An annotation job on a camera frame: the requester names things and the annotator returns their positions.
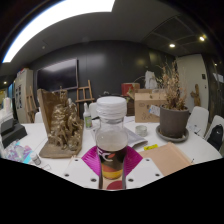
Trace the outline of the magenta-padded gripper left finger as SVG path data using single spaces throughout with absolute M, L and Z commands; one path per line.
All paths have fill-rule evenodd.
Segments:
M 81 158 L 73 158 L 63 173 L 63 177 L 81 187 L 100 188 L 100 159 L 97 148 L 92 147 Z

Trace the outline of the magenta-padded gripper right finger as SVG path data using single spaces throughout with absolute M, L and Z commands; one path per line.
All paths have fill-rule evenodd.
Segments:
M 140 188 L 162 177 L 163 174 L 151 158 L 143 158 L 134 149 L 127 147 L 123 161 L 124 189 Z

